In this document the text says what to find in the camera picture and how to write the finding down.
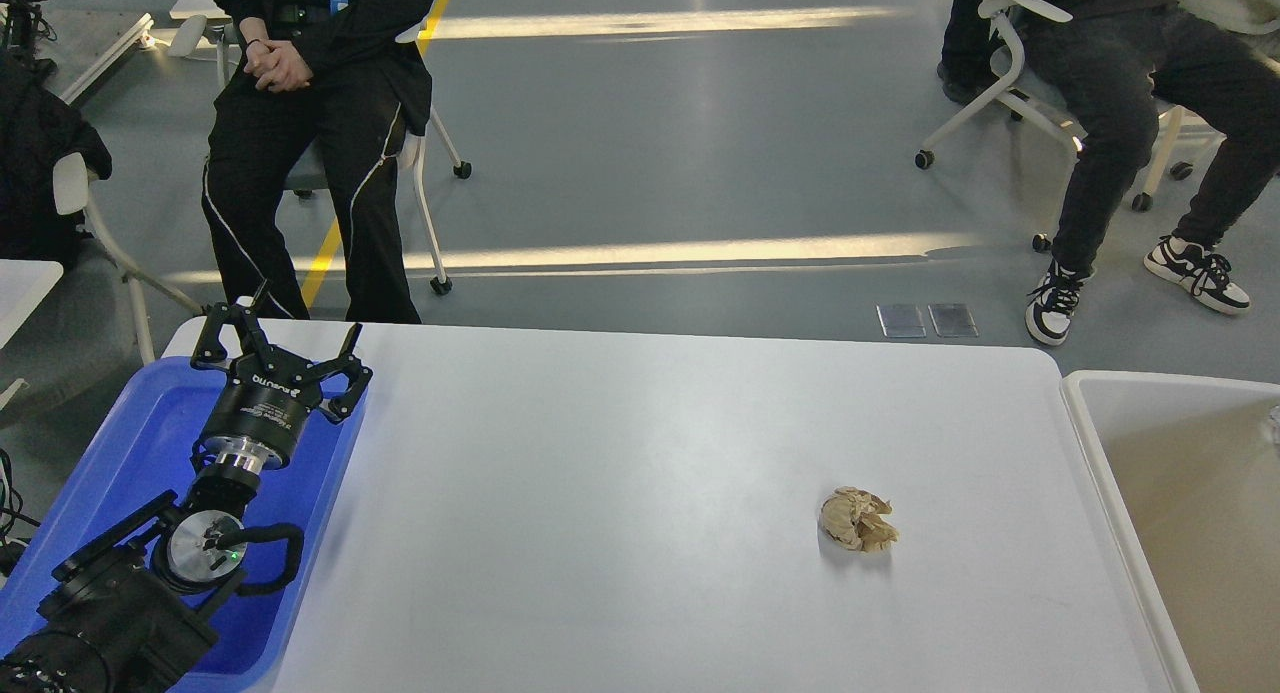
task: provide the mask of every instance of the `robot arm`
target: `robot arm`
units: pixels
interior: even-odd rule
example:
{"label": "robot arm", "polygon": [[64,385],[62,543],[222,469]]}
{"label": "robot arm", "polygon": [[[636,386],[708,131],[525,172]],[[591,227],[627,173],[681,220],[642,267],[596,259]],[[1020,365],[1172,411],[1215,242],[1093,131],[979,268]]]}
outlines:
{"label": "robot arm", "polygon": [[[0,693],[161,693],[218,642],[209,619],[233,594],[273,593],[296,578],[302,530],[246,528],[244,511],[262,471],[289,464],[311,411],[335,424],[353,411],[372,377],[355,356],[361,327],[337,357],[312,363],[266,339],[253,302],[206,314],[191,365],[224,371],[227,384],[192,446],[196,480],[182,503],[165,491],[52,571],[58,587],[37,607],[47,625],[0,658]],[[227,324],[243,351],[233,360],[218,341]],[[347,388],[325,397],[320,384],[339,374]],[[271,541],[288,543],[284,569],[246,583],[248,547]],[[195,607],[182,599],[205,593]]]}

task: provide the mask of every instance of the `black pants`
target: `black pants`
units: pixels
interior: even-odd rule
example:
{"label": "black pants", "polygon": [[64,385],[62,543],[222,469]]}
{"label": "black pants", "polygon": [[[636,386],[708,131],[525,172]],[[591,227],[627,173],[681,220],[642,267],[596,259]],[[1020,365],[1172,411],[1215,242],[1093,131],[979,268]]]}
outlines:
{"label": "black pants", "polygon": [[1107,224],[1158,133],[1157,96],[1226,140],[1174,236],[1216,246],[1280,169],[1280,65],[1178,9],[1037,22],[1032,69],[1062,94],[1088,137],[1053,238],[1064,268],[1089,272]]}
{"label": "black pants", "polygon": [[982,0],[951,0],[951,18],[942,33],[942,65],[952,76],[978,79],[991,73],[991,20],[978,17]]}
{"label": "black pants", "polygon": [[264,316],[308,318],[275,209],[284,178],[317,141],[347,261],[348,320],[420,323],[396,219],[396,155],[404,142],[399,102],[369,61],[310,88],[271,94],[237,69],[214,102],[202,205],[228,300],[265,279]]}

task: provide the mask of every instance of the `sneaker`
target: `sneaker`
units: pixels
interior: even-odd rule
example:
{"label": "sneaker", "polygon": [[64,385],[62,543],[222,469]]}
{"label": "sneaker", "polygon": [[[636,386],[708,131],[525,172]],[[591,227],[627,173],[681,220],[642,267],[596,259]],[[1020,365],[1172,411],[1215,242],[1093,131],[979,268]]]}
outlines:
{"label": "sneaker", "polygon": [[1249,310],[1248,293],[1228,277],[1231,264],[1199,243],[1165,236],[1142,264],[1156,275],[1179,283],[1193,298],[1217,313],[1239,315]]}
{"label": "sneaker", "polygon": [[1089,277],[1066,270],[1055,260],[1038,288],[1028,293],[1027,332],[1046,346],[1061,346],[1071,325],[1075,306],[1080,305],[1080,288]]}
{"label": "sneaker", "polygon": [[951,70],[945,63],[938,64],[938,78],[942,79],[942,95],[960,105],[969,105],[996,82],[996,74],[989,69],[965,76]]}

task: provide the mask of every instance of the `gray floor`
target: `gray floor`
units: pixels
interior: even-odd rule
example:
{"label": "gray floor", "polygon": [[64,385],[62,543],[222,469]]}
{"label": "gray floor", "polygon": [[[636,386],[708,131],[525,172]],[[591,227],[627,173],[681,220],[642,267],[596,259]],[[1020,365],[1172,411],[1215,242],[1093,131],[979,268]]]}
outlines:
{"label": "gray floor", "polygon": [[[165,27],[174,1],[49,8],[150,12]],[[1023,309],[1047,257],[1029,241],[1052,229],[1070,160],[1029,126],[988,111],[937,147],[931,170],[913,165],[919,141],[957,110],[933,73],[948,5],[451,0],[429,64],[435,102],[475,174],[454,179],[433,141],[428,186],[456,278],[444,298],[428,287],[424,228],[402,191],[422,318],[883,341],[878,304],[960,302],[980,337],[941,339],[931,330],[911,345],[1034,346]],[[705,14],[777,22],[786,17],[762,12],[792,9],[804,12],[796,20],[838,23],[748,31]],[[672,13],[703,15],[654,26],[653,14]],[[579,18],[558,23],[571,35],[526,36],[525,17]],[[690,20],[722,29],[690,31]],[[607,24],[621,32],[600,32]],[[82,105],[115,156],[115,175],[95,193],[116,236],[201,301],[221,296],[198,208],[214,95],[210,63],[140,50]],[[1190,133],[1180,150],[1194,147]],[[1198,179],[1166,181],[1149,213],[1117,213],[1071,338],[1051,351],[1064,374],[1280,380],[1280,268],[1268,263],[1280,242],[1280,184],[1222,247],[1253,296],[1249,315],[1217,315],[1142,269]],[[280,225],[294,256],[314,255],[330,218],[323,199],[287,200]],[[340,318],[344,306],[342,277],[330,274],[315,314]],[[152,310],[165,341],[183,315],[161,298]],[[19,457],[29,510],[47,507],[119,384],[101,384],[73,414],[0,436]]]}

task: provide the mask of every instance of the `white bin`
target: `white bin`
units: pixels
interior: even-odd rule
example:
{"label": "white bin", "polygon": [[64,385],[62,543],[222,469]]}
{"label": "white bin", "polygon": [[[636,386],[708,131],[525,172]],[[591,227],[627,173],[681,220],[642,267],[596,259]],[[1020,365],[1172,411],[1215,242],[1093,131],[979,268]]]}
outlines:
{"label": "white bin", "polygon": [[1175,689],[1280,692],[1280,386],[1076,371],[1064,396]]}

